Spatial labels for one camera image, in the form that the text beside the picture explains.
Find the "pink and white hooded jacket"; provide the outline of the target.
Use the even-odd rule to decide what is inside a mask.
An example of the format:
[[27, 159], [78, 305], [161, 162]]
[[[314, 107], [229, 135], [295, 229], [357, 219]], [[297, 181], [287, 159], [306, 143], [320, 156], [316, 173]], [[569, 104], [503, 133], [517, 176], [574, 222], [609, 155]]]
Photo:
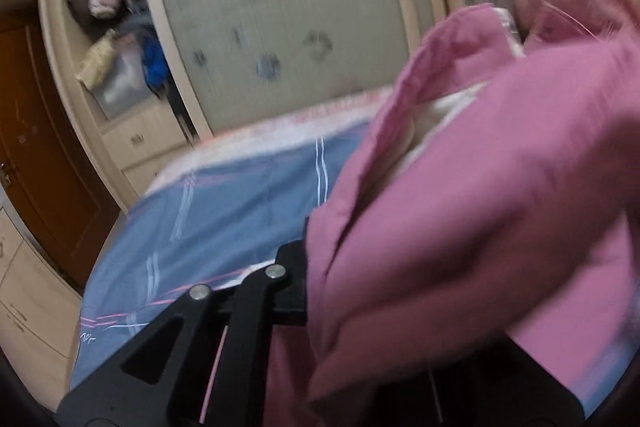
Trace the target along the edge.
[[638, 228], [638, 37], [518, 52], [493, 6], [451, 14], [311, 213], [265, 424], [354, 425], [379, 385], [501, 335], [574, 385], [622, 329]]

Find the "blue plaid bed sheet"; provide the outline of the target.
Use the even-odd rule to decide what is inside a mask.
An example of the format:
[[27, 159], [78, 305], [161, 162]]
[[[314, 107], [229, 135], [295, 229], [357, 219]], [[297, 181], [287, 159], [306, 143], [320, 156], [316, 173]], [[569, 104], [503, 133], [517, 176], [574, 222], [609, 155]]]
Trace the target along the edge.
[[239, 284], [300, 239], [389, 95], [375, 89], [250, 124], [166, 166], [92, 270], [72, 386], [190, 287]]

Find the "beige cabinet with bookshelf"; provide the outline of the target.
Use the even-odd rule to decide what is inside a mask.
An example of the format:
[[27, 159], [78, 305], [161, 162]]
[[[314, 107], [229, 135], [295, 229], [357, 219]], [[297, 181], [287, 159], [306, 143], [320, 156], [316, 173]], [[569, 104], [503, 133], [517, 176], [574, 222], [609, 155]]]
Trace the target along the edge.
[[18, 378], [54, 411], [70, 387], [80, 298], [1, 213], [1, 349]]

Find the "brown wooden door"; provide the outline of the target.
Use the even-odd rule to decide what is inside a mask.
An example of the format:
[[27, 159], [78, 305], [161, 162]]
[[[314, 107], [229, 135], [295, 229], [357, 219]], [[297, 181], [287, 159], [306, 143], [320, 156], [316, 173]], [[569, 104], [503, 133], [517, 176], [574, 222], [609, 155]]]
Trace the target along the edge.
[[33, 4], [1, 15], [1, 185], [44, 257], [82, 291], [120, 209], [67, 117]]

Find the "translucent storage box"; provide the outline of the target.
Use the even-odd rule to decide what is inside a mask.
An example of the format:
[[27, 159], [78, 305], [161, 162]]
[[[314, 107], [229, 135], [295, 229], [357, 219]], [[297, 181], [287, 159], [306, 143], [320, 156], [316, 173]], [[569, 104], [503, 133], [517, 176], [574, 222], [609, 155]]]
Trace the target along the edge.
[[117, 52], [103, 82], [90, 92], [107, 119], [119, 117], [152, 95], [145, 84], [142, 49], [137, 41]]

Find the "blue garment in wardrobe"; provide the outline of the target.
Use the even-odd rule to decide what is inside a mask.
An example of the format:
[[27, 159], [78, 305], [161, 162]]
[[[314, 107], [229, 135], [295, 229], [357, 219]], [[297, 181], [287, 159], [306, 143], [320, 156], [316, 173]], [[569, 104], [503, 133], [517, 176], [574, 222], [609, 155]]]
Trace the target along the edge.
[[169, 76], [166, 58], [157, 39], [146, 38], [142, 46], [142, 66], [145, 84], [157, 92], [163, 89]]

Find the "beige crumpled garment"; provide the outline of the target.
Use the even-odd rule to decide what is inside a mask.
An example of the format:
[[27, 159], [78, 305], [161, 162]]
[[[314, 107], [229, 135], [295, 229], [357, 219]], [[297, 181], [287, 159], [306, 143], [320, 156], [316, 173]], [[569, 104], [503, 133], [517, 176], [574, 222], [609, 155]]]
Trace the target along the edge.
[[75, 72], [75, 78], [89, 91], [99, 87], [111, 70], [115, 50], [116, 31], [108, 30], [88, 49]]

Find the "frosted sliding wardrobe door left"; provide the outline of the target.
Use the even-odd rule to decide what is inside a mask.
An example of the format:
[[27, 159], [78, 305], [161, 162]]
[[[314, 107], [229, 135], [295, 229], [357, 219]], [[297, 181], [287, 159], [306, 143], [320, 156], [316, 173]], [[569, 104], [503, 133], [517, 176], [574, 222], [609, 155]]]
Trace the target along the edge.
[[195, 122], [218, 132], [392, 83], [414, 0], [156, 0]]

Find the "rolled pink quilt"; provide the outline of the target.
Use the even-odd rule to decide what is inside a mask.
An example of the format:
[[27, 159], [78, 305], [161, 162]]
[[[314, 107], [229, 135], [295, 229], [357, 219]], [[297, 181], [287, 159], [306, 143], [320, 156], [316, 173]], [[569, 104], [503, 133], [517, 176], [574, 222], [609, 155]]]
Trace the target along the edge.
[[513, 9], [528, 52], [575, 39], [639, 32], [639, 0], [513, 0]]

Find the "beige wardrobe frame with drawers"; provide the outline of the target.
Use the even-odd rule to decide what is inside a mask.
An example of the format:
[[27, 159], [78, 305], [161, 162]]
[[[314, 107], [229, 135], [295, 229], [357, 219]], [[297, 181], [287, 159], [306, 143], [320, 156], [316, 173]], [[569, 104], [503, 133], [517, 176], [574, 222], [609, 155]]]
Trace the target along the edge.
[[72, 15], [67, 0], [38, 0], [51, 72], [77, 138], [107, 190], [122, 210], [131, 208], [160, 169], [198, 136], [166, 100], [150, 94], [108, 116], [96, 97], [76, 79], [93, 38]]

